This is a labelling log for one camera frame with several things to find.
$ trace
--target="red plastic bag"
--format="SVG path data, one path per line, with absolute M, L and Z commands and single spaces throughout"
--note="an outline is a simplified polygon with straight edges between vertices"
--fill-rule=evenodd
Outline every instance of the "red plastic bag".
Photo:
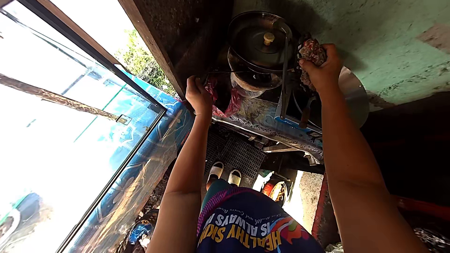
M 229 101 L 227 109 L 222 112 L 220 109 L 218 109 L 214 103 L 216 102 L 217 98 L 219 97 L 217 95 L 216 91 L 216 85 L 217 85 L 217 78 L 216 77 L 209 77 L 208 81 L 206 83 L 205 89 L 209 92 L 212 99 L 212 114 L 219 116 L 219 117 L 229 117 L 233 114 L 235 114 L 237 111 L 239 111 L 239 108 L 241 107 L 241 97 L 238 94 L 238 91 L 235 88 L 231 89 L 231 99 Z

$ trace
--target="green wall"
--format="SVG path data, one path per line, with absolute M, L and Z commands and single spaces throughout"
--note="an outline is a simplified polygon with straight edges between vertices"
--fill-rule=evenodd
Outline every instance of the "green wall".
M 320 43 L 335 43 L 371 110 L 450 90 L 450 54 L 417 39 L 436 23 L 450 31 L 450 0 L 235 0 L 234 15 L 250 10 L 273 12 Z M 447 38 L 450 45 L 450 32 Z

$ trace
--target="black grate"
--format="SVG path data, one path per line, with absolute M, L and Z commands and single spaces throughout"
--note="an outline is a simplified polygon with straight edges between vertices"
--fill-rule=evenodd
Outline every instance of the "black grate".
M 219 154 L 225 147 L 226 140 L 219 137 L 219 135 L 208 132 L 208 142 L 206 145 L 206 162 L 205 173 L 208 173 L 214 162 L 219 160 Z
M 220 158 L 241 173 L 255 179 L 265 156 L 261 150 L 236 136 L 230 135 Z

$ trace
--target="white slipper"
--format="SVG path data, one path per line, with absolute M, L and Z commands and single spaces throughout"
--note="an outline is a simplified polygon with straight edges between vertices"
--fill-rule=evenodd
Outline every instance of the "white slipper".
M 209 181 L 211 174 L 214 174 L 217 176 L 217 178 L 220 178 L 223 170 L 224 170 L 224 164 L 222 162 L 215 162 L 212 165 L 211 170 L 209 171 L 208 180 L 206 182 Z
M 239 186 L 239 184 L 241 183 L 241 177 L 242 177 L 242 174 L 241 174 L 240 171 L 232 170 L 229 173 L 229 176 L 228 176 L 228 183 L 229 184 L 235 184 L 235 185 Z

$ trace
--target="foliage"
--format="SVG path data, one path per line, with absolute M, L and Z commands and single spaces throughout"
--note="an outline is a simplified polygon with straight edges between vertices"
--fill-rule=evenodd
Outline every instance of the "foliage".
M 178 94 L 139 33 L 136 30 L 125 30 L 125 33 L 128 34 L 127 48 L 117 50 L 115 56 L 119 58 L 120 62 L 131 74 L 178 98 Z

